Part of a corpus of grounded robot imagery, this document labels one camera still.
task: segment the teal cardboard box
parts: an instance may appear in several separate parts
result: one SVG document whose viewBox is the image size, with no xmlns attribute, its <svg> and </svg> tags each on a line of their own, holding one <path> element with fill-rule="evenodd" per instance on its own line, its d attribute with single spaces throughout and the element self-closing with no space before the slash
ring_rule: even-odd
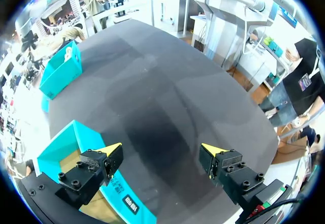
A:
<svg viewBox="0 0 325 224">
<path fill-rule="evenodd" d="M 72 48 L 69 60 L 64 61 L 66 48 Z M 45 67 L 39 89 L 51 100 L 82 74 L 81 55 L 76 43 L 71 41 L 60 49 Z"/>
<path fill-rule="evenodd" d="M 100 133 L 73 120 L 51 140 L 49 146 L 37 158 L 38 167 L 40 172 L 44 172 L 53 181 L 59 183 L 58 173 L 62 171 L 60 166 L 61 160 L 78 148 L 80 152 L 85 152 L 87 149 L 95 150 L 104 147 L 105 143 Z M 106 201 L 126 223 L 156 223 L 157 218 L 133 192 L 119 170 L 116 171 L 108 186 L 100 187 L 100 191 Z M 127 198 L 132 199 L 138 206 L 136 213 L 127 205 L 125 201 Z"/>
</svg>

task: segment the person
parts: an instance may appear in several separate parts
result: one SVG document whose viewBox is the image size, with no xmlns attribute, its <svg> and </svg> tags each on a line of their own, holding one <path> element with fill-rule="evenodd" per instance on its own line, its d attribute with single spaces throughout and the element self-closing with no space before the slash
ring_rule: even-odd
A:
<svg viewBox="0 0 325 224">
<path fill-rule="evenodd" d="M 20 79 L 21 79 L 21 75 L 19 75 L 19 76 L 14 76 L 14 79 L 16 80 L 16 86 L 18 86 L 19 85 L 19 82 L 20 82 Z"/>
<path fill-rule="evenodd" d="M 311 147 L 312 144 L 315 142 L 315 143 L 319 143 L 320 141 L 320 135 L 319 134 L 316 134 L 316 131 L 315 129 L 312 129 L 309 125 L 306 126 L 302 132 L 300 132 L 298 138 L 303 138 L 307 136 L 308 138 L 308 144 L 309 146 Z"/>
<path fill-rule="evenodd" d="M 56 50 L 55 53 L 57 53 L 60 49 L 76 38 L 80 38 L 81 41 L 86 39 L 82 29 L 78 26 L 66 27 L 55 36 L 55 40 L 52 42 L 51 47 L 53 50 Z"/>
<path fill-rule="evenodd" d="M 287 49 L 285 56 L 292 62 L 300 60 L 300 63 L 259 104 L 264 112 L 278 109 L 269 118 L 273 127 L 286 125 L 297 117 L 299 124 L 303 125 L 319 111 L 325 100 L 325 85 L 318 68 L 320 59 L 316 54 L 317 43 L 304 38 L 295 43 L 295 47 L 296 52 Z"/>
<path fill-rule="evenodd" d="M 105 1 L 108 1 L 108 0 L 84 0 L 87 7 L 88 7 L 88 12 L 90 13 L 91 16 L 95 16 L 101 12 L 103 12 L 105 9 L 104 9 L 104 6 L 101 4 L 101 2 L 105 2 Z M 102 29 L 106 29 L 107 25 L 106 25 L 106 22 L 107 22 L 107 19 L 108 17 L 104 17 L 102 19 L 100 19 L 100 23 L 101 23 L 101 26 L 102 26 Z"/>
</svg>

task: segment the black table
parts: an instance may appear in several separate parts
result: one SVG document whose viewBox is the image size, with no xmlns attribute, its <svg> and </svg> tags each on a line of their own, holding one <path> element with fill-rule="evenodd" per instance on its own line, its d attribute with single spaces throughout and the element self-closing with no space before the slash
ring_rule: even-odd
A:
<svg viewBox="0 0 325 224">
<path fill-rule="evenodd" d="M 265 172 L 276 134 L 247 92 L 202 53 L 128 20 L 79 44 L 84 73 L 50 102 L 51 137 L 75 119 L 123 143 L 126 181 L 158 223 L 222 223 L 236 210 L 199 161 L 234 148 Z"/>
</svg>

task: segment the person sitting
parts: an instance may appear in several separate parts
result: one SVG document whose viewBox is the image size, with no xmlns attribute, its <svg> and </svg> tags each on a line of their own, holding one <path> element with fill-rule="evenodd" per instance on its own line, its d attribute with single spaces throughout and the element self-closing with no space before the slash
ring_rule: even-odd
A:
<svg viewBox="0 0 325 224">
<path fill-rule="evenodd" d="M 319 143 L 320 141 L 320 135 L 316 134 L 315 129 L 312 129 L 310 126 L 306 126 L 302 132 L 300 132 L 298 138 L 301 139 L 305 136 L 307 136 L 309 147 L 311 147 L 314 142 Z"/>
<path fill-rule="evenodd" d="M 18 86 L 19 85 L 19 82 L 20 82 L 20 79 L 21 79 L 21 75 L 19 75 L 19 76 L 14 76 L 14 79 L 16 80 L 16 86 Z"/>
</svg>

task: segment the screw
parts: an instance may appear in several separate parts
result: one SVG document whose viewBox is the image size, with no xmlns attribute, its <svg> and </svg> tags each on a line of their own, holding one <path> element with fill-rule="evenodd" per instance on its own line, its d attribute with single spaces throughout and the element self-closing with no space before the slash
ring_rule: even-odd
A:
<svg viewBox="0 0 325 224">
<path fill-rule="evenodd" d="M 250 186 L 250 182 L 249 181 L 247 181 L 247 180 L 243 181 L 243 183 L 242 183 L 243 189 L 248 189 L 249 186 Z"/>
<path fill-rule="evenodd" d="M 88 166 L 88 170 L 91 172 L 94 170 L 94 168 L 95 168 L 94 166 Z"/>
<path fill-rule="evenodd" d="M 60 172 L 60 173 L 58 174 L 58 176 L 59 176 L 59 179 L 60 179 L 60 180 L 65 179 L 65 177 L 66 177 L 66 175 L 65 175 L 63 172 Z"/>
<path fill-rule="evenodd" d="M 264 177 L 264 174 L 263 174 L 262 172 L 260 172 L 260 173 L 258 173 L 258 174 L 256 175 L 256 179 L 257 179 L 258 181 L 261 181 L 261 180 L 263 179 L 263 177 Z"/>
<path fill-rule="evenodd" d="M 77 162 L 77 167 L 82 167 L 83 163 L 82 162 Z"/>
<path fill-rule="evenodd" d="M 232 172 L 234 171 L 234 167 L 233 166 L 228 166 L 227 167 L 227 172 Z"/>
<path fill-rule="evenodd" d="M 36 194 L 36 191 L 35 190 L 32 189 L 31 191 L 29 191 L 29 195 L 30 196 L 35 196 L 35 194 Z"/>
<path fill-rule="evenodd" d="M 244 168 L 245 166 L 246 166 L 246 163 L 245 163 L 245 162 L 240 162 L 240 163 L 239 163 L 239 167 L 240 167 L 240 168 Z"/>
<path fill-rule="evenodd" d="M 71 182 L 72 186 L 76 189 L 78 189 L 80 187 L 80 182 L 78 180 L 73 180 Z"/>
</svg>

